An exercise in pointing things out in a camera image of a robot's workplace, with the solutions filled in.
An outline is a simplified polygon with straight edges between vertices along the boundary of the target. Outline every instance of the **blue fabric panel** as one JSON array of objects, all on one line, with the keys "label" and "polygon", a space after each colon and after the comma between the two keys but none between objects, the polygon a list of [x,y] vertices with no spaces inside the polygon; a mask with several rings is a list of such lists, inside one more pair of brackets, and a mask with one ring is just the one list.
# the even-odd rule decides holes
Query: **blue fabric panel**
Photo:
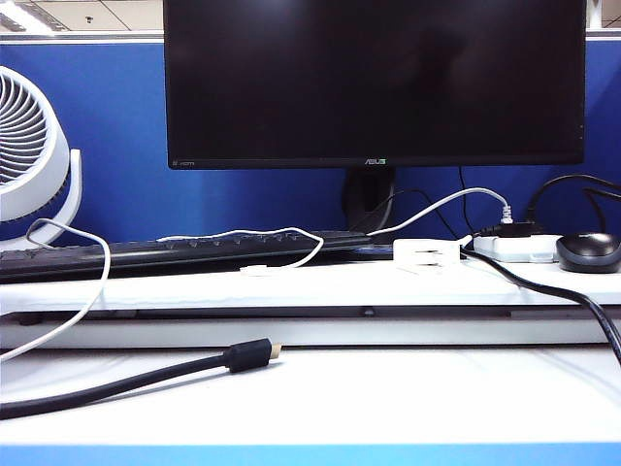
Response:
[{"label": "blue fabric panel", "polygon": [[[235,227],[344,228],[343,170],[176,172],[167,168],[162,45],[2,45],[0,62],[41,88],[70,146],[82,150],[84,195],[74,222],[78,228],[109,241],[207,234]],[[532,191],[551,177],[586,172],[620,182],[621,42],[588,43],[586,91],[583,164],[468,167],[467,184],[499,190],[516,216],[521,216]],[[549,228],[566,232],[597,227],[579,186],[555,187],[541,200],[539,217]],[[424,188],[439,198],[459,188],[457,169],[403,168],[398,171],[398,187]],[[610,230],[621,232],[619,203],[601,203]],[[475,194],[468,205],[475,227],[498,221],[496,201]],[[417,195],[403,195],[395,221],[423,206]],[[443,211],[460,233],[467,231],[460,201]],[[403,234],[447,237],[435,216],[423,218]],[[60,244],[76,242],[64,235]]]}]

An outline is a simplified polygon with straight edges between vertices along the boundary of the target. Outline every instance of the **asus logo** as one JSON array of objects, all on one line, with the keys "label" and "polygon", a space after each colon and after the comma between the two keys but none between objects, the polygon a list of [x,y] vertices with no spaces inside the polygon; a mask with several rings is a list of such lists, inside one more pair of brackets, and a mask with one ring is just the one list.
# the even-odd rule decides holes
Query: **asus logo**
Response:
[{"label": "asus logo", "polygon": [[368,158],[367,161],[365,162],[365,165],[385,165],[385,164],[386,164],[385,158]]}]

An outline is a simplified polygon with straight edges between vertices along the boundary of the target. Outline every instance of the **cable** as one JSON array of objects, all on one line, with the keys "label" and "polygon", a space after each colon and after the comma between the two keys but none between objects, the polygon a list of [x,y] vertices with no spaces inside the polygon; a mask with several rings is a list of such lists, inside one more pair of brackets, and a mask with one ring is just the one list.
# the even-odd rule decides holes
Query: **cable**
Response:
[{"label": "cable", "polygon": [[461,191],[454,192],[453,194],[450,194],[450,195],[442,198],[440,201],[435,202],[434,204],[429,206],[427,209],[424,209],[424,210],[420,211],[418,214],[410,217],[409,219],[407,219],[406,221],[404,221],[404,222],[402,222],[402,223],[400,223],[398,225],[391,226],[390,228],[384,228],[382,230],[373,231],[371,233],[367,233],[367,235],[368,236],[376,236],[376,235],[381,235],[383,233],[391,233],[393,231],[400,230],[400,229],[410,225],[411,223],[414,223],[419,218],[421,218],[423,216],[426,216],[430,212],[432,212],[435,209],[437,209],[439,206],[442,206],[442,205],[446,204],[447,202],[452,201],[453,199],[455,199],[455,198],[457,198],[459,196],[463,196],[463,195],[466,195],[466,194],[471,194],[471,193],[474,193],[474,192],[480,192],[480,193],[483,193],[483,194],[489,194],[490,196],[495,197],[496,199],[501,201],[504,204],[504,206],[503,206],[503,216],[501,218],[501,223],[513,223],[513,219],[511,217],[511,206],[508,204],[507,200],[503,196],[501,196],[497,192],[494,192],[491,189],[487,189],[485,187],[469,187],[468,189],[462,189]]},{"label": "cable", "polygon": [[564,175],[562,177],[557,177],[548,182],[545,182],[535,193],[531,196],[531,199],[528,202],[528,206],[526,208],[526,221],[535,222],[537,220],[536,209],[537,203],[541,198],[541,195],[554,184],[565,182],[567,180],[584,180],[586,182],[600,184],[606,187],[611,187],[613,189],[621,190],[621,184],[616,184],[613,182],[609,182],[608,180],[604,180],[602,178],[594,177],[592,175],[584,175],[581,173],[576,173],[572,175]]},{"label": "cable", "polygon": [[[401,194],[405,194],[407,192],[417,192],[418,194],[422,195],[425,200],[427,201],[427,203],[431,206],[434,201],[432,201],[431,197],[429,197],[429,194],[427,194],[425,191],[423,191],[422,189],[416,189],[416,188],[409,188],[409,189],[401,189],[400,191],[395,192],[394,194],[388,196],[386,199],[384,199],[383,201],[381,201],[377,207],[375,207],[372,211],[370,211],[368,214],[366,214],[361,220],[359,220],[358,222],[356,222],[351,228],[351,231],[355,231],[356,227],[362,223],[363,221],[365,221],[367,218],[369,218],[370,216],[372,216],[376,211],[378,211],[379,209],[381,209],[382,206],[384,206],[385,204],[387,204],[388,202],[392,201],[395,197],[401,195]],[[446,229],[448,231],[450,231],[450,234],[453,236],[454,239],[458,240],[459,236],[457,236],[457,233],[455,233],[455,231],[451,228],[450,224],[448,223],[448,221],[446,221],[446,218],[444,218],[444,216],[441,214],[440,209],[435,210],[436,214],[438,215],[438,217],[440,218],[441,222],[444,224],[444,226],[446,227]]]},{"label": "cable", "polygon": [[538,293],[569,299],[570,301],[573,301],[591,311],[591,313],[593,313],[593,316],[595,316],[595,318],[597,319],[598,324],[604,331],[606,339],[612,346],[612,351],[614,352],[614,355],[616,356],[619,365],[621,365],[621,335],[619,335],[617,327],[614,325],[612,319],[605,313],[602,306],[593,301],[587,295],[579,293],[577,291],[573,291],[571,289],[530,282],[526,279],[518,277],[495,260],[479,252],[474,252],[473,250],[466,250],[462,248],[462,253],[467,255],[468,257],[473,257],[475,259],[485,262],[487,265],[493,267],[496,271],[500,272],[503,277],[508,279],[510,282],[517,284],[518,286],[532,289],[533,291],[536,291]]},{"label": "cable", "polygon": [[276,359],[279,353],[280,345],[272,345],[267,338],[253,342],[239,343],[233,345],[218,356],[183,362],[174,366],[157,369],[116,382],[105,383],[85,390],[49,396],[47,398],[2,403],[0,404],[0,419],[11,419],[14,417],[33,416],[68,410],[145,385],[167,381],[168,379],[205,371],[207,369],[214,369],[216,367],[226,366],[232,373],[256,369],[267,366],[270,359]]},{"label": "cable", "polygon": [[[462,186],[462,189],[466,189],[466,181],[464,180],[464,167],[459,167],[459,183]],[[470,234],[474,236],[474,228],[470,223],[470,219],[468,218],[468,207],[466,205],[466,196],[462,197],[462,211],[464,214],[464,220],[466,221],[466,225],[468,225],[468,229],[470,230]]]},{"label": "cable", "polygon": [[93,305],[93,303],[95,302],[95,300],[99,297],[99,295],[103,291],[104,285],[106,284],[106,280],[108,279],[108,275],[110,274],[110,264],[112,262],[112,255],[110,253],[110,247],[108,246],[108,243],[106,243],[106,241],[103,238],[100,238],[97,235],[93,235],[92,233],[81,231],[81,230],[79,230],[77,228],[72,228],[71,226],[67,226],[67,225],[64,225],[62,223],[58,223],[57,221],[51,220],[49,218],[38,218],[30,225],[30,228],[28,228],[28,231],[26,232],[26,239],[28,241],[36,244],[36,245],[41,246],[42,248],[47,248],[47,249],[50,249],[50,250],[53,250],[54,248],[52,246],[48,246],[46,244],[40,243],[40,242],[35,241],[35,240],[30,238],[30,235],[32,234],[32,230],[39,223],[50,223],[50,224],[56,226],[57,228],[60,228],[62,230],[68,231],[70,233],[74,233],[74,234],[76,234],[78,236],[82,236],[84,238],[87,238],[89,240],[93,240],[93,241],[99,243],[101,245],[101,247],[104,249],[104,270],[102,271],[101,279],[99,279],[99,286],[97,287],[96,292],[93,293],[92,298],[90,298],[88,300],[88,302],[86,304],[84,304],[82,306],[82,308],[73,317],[71,317],[69,320],[67,320],[62,325],[59,325],[58,327],[54,328],[50,332],[46,333],[45,335],[42,335],[41,337],[33,340],[32,342],[26,343],[25,345],[22,345],[21,347],[12,349],[12,350],[10,350],[8,352],[5,352],[4,354],[0,354],[0,363],[6,362],[9,359],[12,359],[12,358],[14,358],[16,356],[19,356],[20,354],[23,354],[23,353],[25,353],[27,351],[30,351],[30,350],[32,350],[32,349],[42,345],[45,342],[48,342],[52,338],[57,337],[62,332],[64,332],[65,330],[67,330],[68,328],[73,326],[81,318],[83,318],[86,315],[86,313],[90,310],[90,308]]},{"label": "cable", "polygon": [[277,269],[293,269],[295,267],[300,267],[301,265],[306,264],[307,262],[309,262],[311,259],[313,259],[321,250],[321,248],[323,248],[323,238],[321,238],[320,236],[316,236],[313,235],[312,233],[309,233],[306,230],[303,230],[301,228],[295,227],[295,226],[287,226],[286,228],[280,228],[278,230],[265,230],[265,231],[260,231],[260,230],[231,230],[231,231],[225,231],[224,233],[217,233],[215,235],[205,235],[205,236],[166,236],[164,238],[159,238],[156,241],[158,242],[162,242],[162,241],[175,241],[175,240],[213,240],[215,238],[222,238],[224,236],[230,236],[230,235],[238,235],[238,234],[245,234],[245,235],[276,235],[277,233],[284,233],[286,231],[295,231],[296,233],[300,233],[308,238],[311,238],[313,240],[315,240],[317,242],[317,246],[314,248],[314,250],[312,250],[311,252],[309,252],[309,254],[305,257],[303,257],[302,259],[293,262],[291,264],[286,264],[286,265],[282,265],[279,267],[268,267],[269,269],[273,269],[273,268],[277,268]]},{"label": "cable", "polygon": [[604,211],[595,200],[595,195],[607,197],[608,199],[613,199],[615,201],[621,201],[621,194],[614,194],[613,192],[595,189],[594,187],[583,187],[582,192],[593,206],[593,209],[595,209],[595,213],[597,214],[598,220],[600,221],[600,229],[602,230],[602,233],[605,233],[606,226]]}]

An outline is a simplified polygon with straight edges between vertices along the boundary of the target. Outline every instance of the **black keyboard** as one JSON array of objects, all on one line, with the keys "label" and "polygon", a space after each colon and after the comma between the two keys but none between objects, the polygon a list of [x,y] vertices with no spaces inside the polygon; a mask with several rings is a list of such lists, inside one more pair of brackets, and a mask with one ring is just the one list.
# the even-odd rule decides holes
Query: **black keyboard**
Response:
[{"label": "black keyboard", "polygon": [[[324,239],[311,263],[334,262],[343,253],[368,245],[364,233],[313,231]],[[111,243],[110,276],[142,277],[237,270],[253,264],[284,265],[303,257],[317,242],[296,232],[236,234],[217,239]],[[70,246],[0,252],[0,283],[96,279],[101,275],[101,246]]]}]

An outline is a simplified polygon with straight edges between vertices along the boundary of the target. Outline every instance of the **monitor stand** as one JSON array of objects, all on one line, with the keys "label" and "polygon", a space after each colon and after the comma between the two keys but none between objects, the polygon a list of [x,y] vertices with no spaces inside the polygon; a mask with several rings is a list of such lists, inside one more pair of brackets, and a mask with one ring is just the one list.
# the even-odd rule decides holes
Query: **monitor stand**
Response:
[{"label": "monitor stand", "polygon": [[370,233],[389,226],[393,199],[386,199],[394,193],[394,168],[348,168],[342,194],[347,229]]}]

